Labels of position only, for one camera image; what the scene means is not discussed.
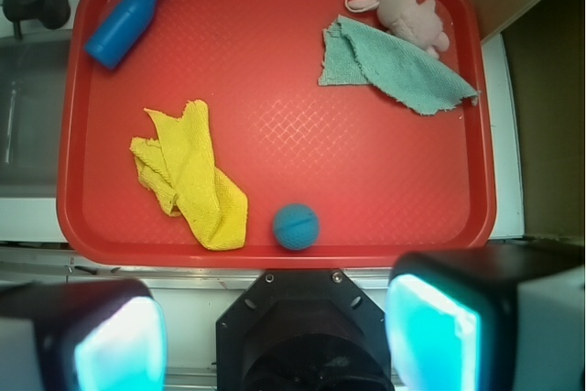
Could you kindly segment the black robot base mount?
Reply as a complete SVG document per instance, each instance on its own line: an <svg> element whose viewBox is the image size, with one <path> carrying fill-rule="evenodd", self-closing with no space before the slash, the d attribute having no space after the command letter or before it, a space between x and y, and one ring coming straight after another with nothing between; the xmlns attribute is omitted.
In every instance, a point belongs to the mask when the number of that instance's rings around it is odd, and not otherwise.
<svg viewBox="0 0 586 391"><path fill-rule="evenodd" d="M216 321L220 390L391 390L385 314L341 270L267 270Z"/></svg>

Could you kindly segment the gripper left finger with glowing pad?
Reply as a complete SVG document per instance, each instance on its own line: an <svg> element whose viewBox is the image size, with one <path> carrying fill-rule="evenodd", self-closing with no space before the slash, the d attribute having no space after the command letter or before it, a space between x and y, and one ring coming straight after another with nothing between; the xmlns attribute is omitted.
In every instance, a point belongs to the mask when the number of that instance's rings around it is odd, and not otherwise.
<svg viewBox="0 0 586 391"><path fill-rule="evenodd" d="M4 285L4 390L161 390L162 308L135 279Z"/></svg>

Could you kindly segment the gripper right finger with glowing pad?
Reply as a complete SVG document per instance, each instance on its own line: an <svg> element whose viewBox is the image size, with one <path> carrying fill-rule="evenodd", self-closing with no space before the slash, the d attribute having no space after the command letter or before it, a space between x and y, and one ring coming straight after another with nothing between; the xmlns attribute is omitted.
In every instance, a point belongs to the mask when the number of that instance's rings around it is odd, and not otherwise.
<svg viewBox="0 0 586 391"><path fill-rule="evenodd" d="M585 251L490 244L404 254L391 271L385 333L410 390L582 390Z"/></svg>

